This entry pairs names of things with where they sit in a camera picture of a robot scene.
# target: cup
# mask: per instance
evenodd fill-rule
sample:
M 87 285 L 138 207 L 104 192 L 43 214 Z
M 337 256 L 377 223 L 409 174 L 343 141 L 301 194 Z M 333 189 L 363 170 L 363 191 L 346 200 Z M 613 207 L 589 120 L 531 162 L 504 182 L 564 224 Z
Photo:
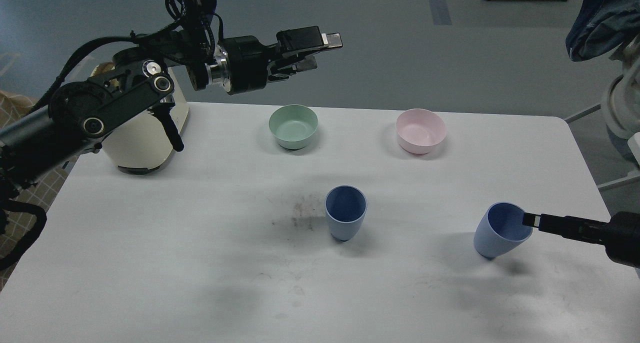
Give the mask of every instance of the cup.
M 522 224 L 524 210 L 510 202 L 497 202 L 487 209 L 473 237 L 473 247 L 493 259 L 526 241 L 533 228 Z
M 324 210 L 331 235 L 346 242 L 354 238 L 362 226 L 367 198 L 354 186 L 336 186 L 324 198 Z

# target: white appliance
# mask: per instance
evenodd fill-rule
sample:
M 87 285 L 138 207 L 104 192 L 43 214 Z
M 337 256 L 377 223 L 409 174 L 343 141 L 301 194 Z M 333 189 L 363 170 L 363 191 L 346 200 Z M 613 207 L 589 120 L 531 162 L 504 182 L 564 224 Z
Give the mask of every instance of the white appliance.
M 169 76 L 173 79 L 174 91 L 165 100 L 174 101 L 170 115 L 178 132 L 182 133 L 189 115 L 189 104 L 171 68 Z M 112 131 L 102 142 L 102 150 L 119 170 L 137 175 L 158 170 L 174 153 L 162 124 L 149 111 L 138 114 Z

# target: fabric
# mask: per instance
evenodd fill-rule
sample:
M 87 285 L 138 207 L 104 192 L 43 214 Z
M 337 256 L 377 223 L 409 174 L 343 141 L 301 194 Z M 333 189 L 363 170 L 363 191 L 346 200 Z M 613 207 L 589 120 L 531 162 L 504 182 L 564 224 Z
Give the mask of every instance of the fabric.
M 640 33 L 640 0 L 583 0 L 566 37 L 574 62 L 586 61 L 629 43 Z

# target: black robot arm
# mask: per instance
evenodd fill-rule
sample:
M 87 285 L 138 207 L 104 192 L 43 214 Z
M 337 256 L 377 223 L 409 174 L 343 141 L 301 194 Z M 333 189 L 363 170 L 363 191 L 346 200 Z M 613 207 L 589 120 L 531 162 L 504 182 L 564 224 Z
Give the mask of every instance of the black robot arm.
M 551 214 L 524 213 L 522 224 L 540 232 L 605 247 L 615 263 L 640 268 L 640 214 L 620 211 L 610 222 Z
M 217 0 L 165 0 L 165 6 L 174 22 L 153 34 L 131 31 L 129 37 L 84 44 L 29 114 L 0 129 L 0 208 L 37 218 L 36 227 L 14 252 L 0 259 L 0 270 L 19 259 L 46 220 L 41 208 L 11 199 L 50 170 L 72 156 L 97 153 L 114 129 L 145 111 L 160 121 L 173 149 L 183 150 L 169 115 L 174 106 L 167 99 L 174 91 L 170 67 L 185 66 L 194 90 L 217 85 L 231 95 L 261 90 L 267 83 L 317 68 L 313 55 L 342 47 L 339 33 L 320 33 L 317 26 L 280 31 L 277 42 L 268 46 L 253 36 L 224 38 L 222 18 L 215 13 Z M 219 20 L 218 44 L 211 30 L 214 17 Z M 116 53 L 112 70 L 62 85 L 82 58 L 113 42 L 135 47 Z M 7 216 L 0 213 L 3 234 Z

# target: gray floor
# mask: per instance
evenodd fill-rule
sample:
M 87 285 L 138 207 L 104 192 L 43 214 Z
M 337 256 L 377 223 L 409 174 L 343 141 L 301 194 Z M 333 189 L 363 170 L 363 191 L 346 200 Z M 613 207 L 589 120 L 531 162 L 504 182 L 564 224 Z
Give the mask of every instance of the gray floor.
M 282 29 L 320 26 L 341 33 L 344 47 L 317 56 L 315 71 L 246 94 L 194 92 L 183 71 L 178 78 L 193 101 L 563 118 L 598 103 L 622 71 L 608 56 L 569 60 L 565 38 L 581 3 L 218 0 L 227 37 L 254 35 L 266 44 Z M 130 30 L 151 33 L 170 21 L 163 0 L 0 0 L 0 17 L 0 89 L 36 97 L 82 43 Z M 73 75 L 86 77 L 125 47 L 98 49 Z M 597 183 L 633 169 L 610 144 L 599 113 L 571 129 Z M 629 185 L 603 199 L 611 213 L 640 212 L 639 190 Z

